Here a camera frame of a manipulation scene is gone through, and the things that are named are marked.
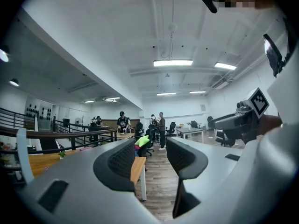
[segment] ceiling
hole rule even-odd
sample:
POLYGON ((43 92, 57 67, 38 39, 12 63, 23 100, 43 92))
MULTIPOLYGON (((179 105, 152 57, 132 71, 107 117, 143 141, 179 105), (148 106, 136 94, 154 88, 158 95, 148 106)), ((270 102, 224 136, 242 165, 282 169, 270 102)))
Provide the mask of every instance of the ceiling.
POLYGON ((38 90, 53 90, 67 94, 66 99, 77 102, 115 97, 113 89, 104 88, 65 61, 16 19, 4 41, 10 48, 10 62, 3 63, 5 82, 17 78, 20 89, 35 94, 38 90))
POLYGON ((273 9, 220 8, 213 14, 201 0, 175 0, 178 28, 171 56, 194 62, 186 68, 157 68, 153 61, 169 53, 172 0, 94 1, 144 98, 159 92, 186 95, 189 91, 209 91, 223 75, 233 78, 264 55, 263 34, 268 33, 276 42, 284 33, 281 14, 273 9), (228 73, 214 68, 216 62, 237 69, 228 73))

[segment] pipe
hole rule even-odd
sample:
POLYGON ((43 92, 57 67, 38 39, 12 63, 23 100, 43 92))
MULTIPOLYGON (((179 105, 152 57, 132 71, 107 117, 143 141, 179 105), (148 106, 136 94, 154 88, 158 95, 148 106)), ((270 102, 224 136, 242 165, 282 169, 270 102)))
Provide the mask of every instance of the pipe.
MULTIPOLYGON (((171 23, 174 23, 174 2, 175 0, 172 0, 172 19, 171 19, 171 23)), ((170 44, 169 44, 169 53, 168 53, 168 59, 170 60, 170 56, 171 56, 171 48, 172 48, 172 36, 173 36, 174 31, 172 30, 170 33, 170 44)))

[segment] potted plant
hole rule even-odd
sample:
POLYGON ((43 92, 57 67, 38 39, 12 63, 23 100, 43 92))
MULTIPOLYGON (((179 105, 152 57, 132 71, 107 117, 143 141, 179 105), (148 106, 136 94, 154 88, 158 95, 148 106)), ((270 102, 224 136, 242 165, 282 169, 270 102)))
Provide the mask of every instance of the potted plant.
POLYGON ((62 151, 58 154, 60 156, 60 159, 63 159, 64 156, 66 156, 65 151, 62 151))

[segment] ceiling light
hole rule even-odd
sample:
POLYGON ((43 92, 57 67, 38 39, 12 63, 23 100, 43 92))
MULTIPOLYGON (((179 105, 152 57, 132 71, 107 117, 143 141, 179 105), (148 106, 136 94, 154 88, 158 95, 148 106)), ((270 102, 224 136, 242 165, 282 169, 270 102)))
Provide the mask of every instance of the ceiling light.
POLYGON ((157 95, 175 95, 176 93, 161 93, 161 94, 157 94, 157 95))
POLYGON ((223 64, 223 63, 219 63, 219 62, 216 63, 215 67, 225 68, 225 69, 229 69, 229 70, 234 70, 234 69, 237 68, 236 66, 226 65, 226 64, 223 64))
POLYGON ((111 100, 111 99, 120 99, 119 97, 115 97, 115 98, 107 98, 106 100, 111 100))
POLYGON ((196 94, 196 93, 205 93, 205 91, 191 91, 189 94, 196 94))
POLYGON ((10 84, 12 84, 13 86, 16 86, 18 87, 19 86, 19 81, 15 78, 13 78, 11 81, 10 81, 10 84))
POLYGON ((8 62, 9 48, 7 45, 0 45, 0 60, 8 62))
POLYGON ((154 66, 192 65, 193 60, 157 60, 154 66))

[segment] wooden floor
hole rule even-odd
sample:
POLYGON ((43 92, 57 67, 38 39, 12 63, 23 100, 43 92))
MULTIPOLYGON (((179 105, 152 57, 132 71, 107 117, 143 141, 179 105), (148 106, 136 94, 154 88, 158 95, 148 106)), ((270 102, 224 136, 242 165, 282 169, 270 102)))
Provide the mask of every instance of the wooden floor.
MULTIPOLYGON (((201 142, 201 134, 193 134, 191 140, 201 142)), ((220 146, 215 141, 215 134, 213 131, 206 131, 204 133, 204 143, 210 145, 220 146)), ((241 140, 237 140, 238 145, 232 148, 244 148, 245 144, 241 140)), ((145 167, 146 191, 147 200, 141 199, 141 185, 138 182, 135 186, 137 198, 140 202, 160 221, 172 220, 172 209, 174 206, 177 187, 178 176, 173 170, 171 164, 166 157, 166 150, 159 151, 159 144, 154 145, 153 155, 148 155, 145 167)))

